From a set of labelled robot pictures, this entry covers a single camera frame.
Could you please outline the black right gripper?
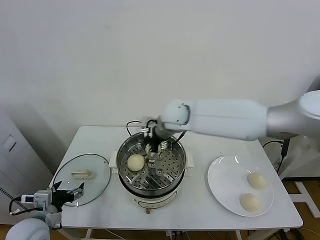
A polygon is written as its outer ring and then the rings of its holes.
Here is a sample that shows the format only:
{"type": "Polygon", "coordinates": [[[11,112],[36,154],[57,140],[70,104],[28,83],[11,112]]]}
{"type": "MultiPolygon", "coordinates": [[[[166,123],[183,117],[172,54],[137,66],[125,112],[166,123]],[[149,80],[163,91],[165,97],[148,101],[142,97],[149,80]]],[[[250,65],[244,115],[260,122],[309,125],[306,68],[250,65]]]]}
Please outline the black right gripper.
{"type": "Polygon", "coordinates": [[[150,153],[154,153],[155,152],[155,148],[157,148],[157,152],[161,151],[161,142],[163,142],[164,139],[159,137],[158,135],[156,135],[155,133],[152,134],[151,137],[149,137],[149,145],[150,145],[150,149],[149,152],[150,153]]]}

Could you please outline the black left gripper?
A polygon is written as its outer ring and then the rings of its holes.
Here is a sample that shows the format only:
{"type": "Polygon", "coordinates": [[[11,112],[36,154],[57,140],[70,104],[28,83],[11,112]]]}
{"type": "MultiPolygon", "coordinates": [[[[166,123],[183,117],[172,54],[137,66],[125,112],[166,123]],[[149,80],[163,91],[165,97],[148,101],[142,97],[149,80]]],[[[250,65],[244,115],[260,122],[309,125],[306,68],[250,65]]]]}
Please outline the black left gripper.
{"type": "Polygon", "coordinates": [[[71,203],[83,196],[85,185],[84,182],[82,182],[79,187],[72,190],[58,190],[61,183],[61,181],[56,182],[51,187],[52,192],[54,192],[52,194],[52,205],[56,207],[62,207],[65,203],[71,203]]]}

